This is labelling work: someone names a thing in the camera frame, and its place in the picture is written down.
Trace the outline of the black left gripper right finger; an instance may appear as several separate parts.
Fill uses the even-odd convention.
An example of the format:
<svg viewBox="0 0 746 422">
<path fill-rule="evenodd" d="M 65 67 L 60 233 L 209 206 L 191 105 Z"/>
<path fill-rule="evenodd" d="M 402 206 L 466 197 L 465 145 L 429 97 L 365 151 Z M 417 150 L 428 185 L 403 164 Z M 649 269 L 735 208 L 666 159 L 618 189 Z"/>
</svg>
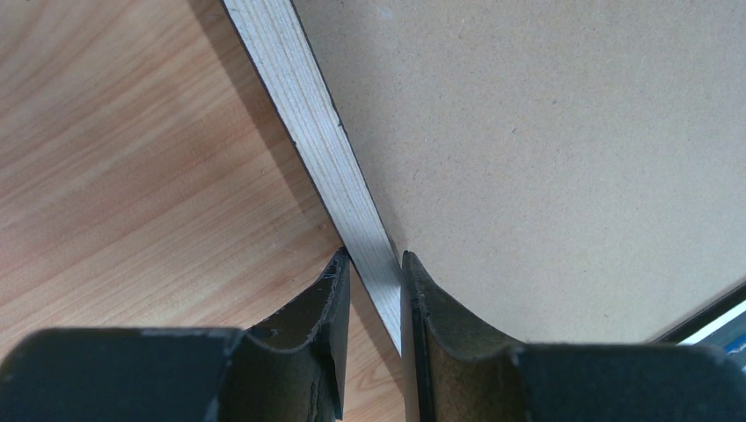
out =
<svg viewBox="0 0 746 422">
<path fill-rule="evenodd" d="M 742 421 L 745 376 L 711 346 L 524 343 L 402 259 L 409 421 Z"/>
</svg>

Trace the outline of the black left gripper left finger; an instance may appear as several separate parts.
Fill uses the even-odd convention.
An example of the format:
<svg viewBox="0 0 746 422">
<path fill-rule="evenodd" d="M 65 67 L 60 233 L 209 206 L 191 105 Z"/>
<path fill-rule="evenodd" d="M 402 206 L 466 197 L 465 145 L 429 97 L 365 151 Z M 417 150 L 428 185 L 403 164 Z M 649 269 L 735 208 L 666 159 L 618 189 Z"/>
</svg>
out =
<svg viewBox="0 0 746 422">
<path fill-rule="evenodd" d="M 236 327 L 50 328 L 1 363 L 4 421 L 336 421 L 350 257 L 266 319 Z"/>
</svg>

